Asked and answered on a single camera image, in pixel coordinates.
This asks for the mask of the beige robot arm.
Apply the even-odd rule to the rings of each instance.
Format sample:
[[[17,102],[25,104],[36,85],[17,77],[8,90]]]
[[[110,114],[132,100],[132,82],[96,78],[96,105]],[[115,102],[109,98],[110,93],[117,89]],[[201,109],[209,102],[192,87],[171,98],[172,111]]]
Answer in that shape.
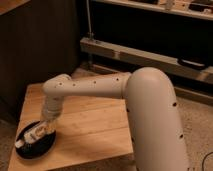
[[[81,79],[61,74],[46,81],[43,92],[42,116],[47,120],[60,116],[67,96],[123,99],[137,171],[189,171],[176,94],[161,70],[144,67]]]

